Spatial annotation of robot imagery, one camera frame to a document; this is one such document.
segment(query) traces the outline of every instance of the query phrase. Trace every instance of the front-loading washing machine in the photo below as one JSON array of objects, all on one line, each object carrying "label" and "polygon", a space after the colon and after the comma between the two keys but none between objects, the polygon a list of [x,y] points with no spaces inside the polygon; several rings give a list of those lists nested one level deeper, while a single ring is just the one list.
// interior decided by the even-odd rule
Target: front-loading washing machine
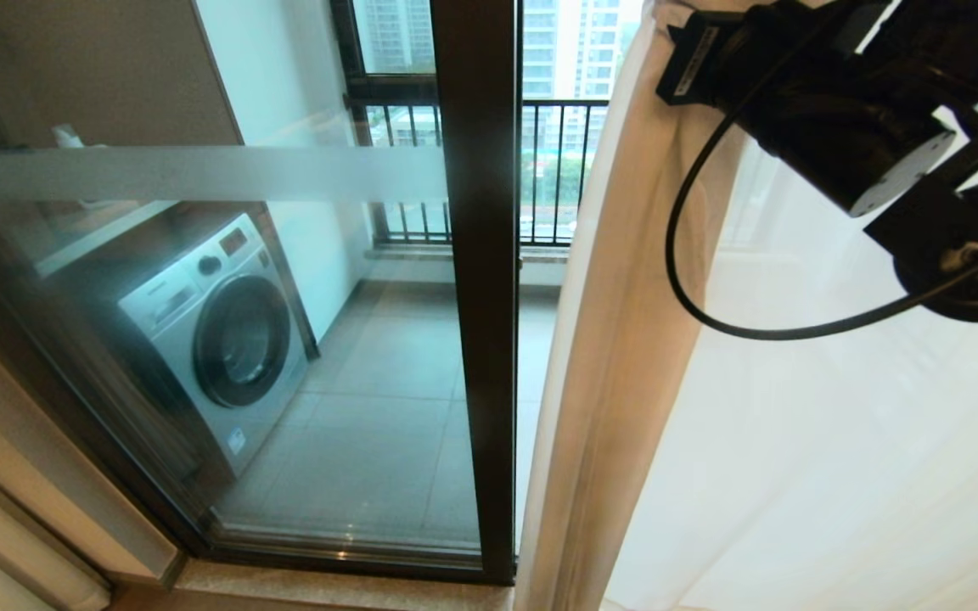
[{"label": "front-loading washing machine", "polygon": [[240,476],[307,372],[274,259],[247,216],[119,301]]}]

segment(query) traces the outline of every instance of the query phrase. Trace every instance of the balcony railing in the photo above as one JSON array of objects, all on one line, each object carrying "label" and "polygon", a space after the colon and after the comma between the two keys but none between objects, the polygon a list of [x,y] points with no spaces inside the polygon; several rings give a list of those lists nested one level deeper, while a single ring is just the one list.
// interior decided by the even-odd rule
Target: balcony railing
[{"label": "balcony railing", "polygon": [[[567,247],[608,100],[524,100],[520,244]],[[440,146],[435,105],[351,104],[362,146]],[[377,244],[450,244],[446,201],[373,202]]]}]

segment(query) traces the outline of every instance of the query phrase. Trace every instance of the tiled floor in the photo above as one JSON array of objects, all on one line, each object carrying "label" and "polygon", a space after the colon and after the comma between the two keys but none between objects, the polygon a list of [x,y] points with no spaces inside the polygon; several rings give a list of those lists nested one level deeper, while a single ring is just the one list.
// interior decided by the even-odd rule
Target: tiled floor
[{"label": "tiled floor", "polygon": [[[556,291],[520,295],[520,512],[555,313]],[[218,503],[222,522],[477,549],[454,287],[365,283],[319,349],[282,422]]]}]

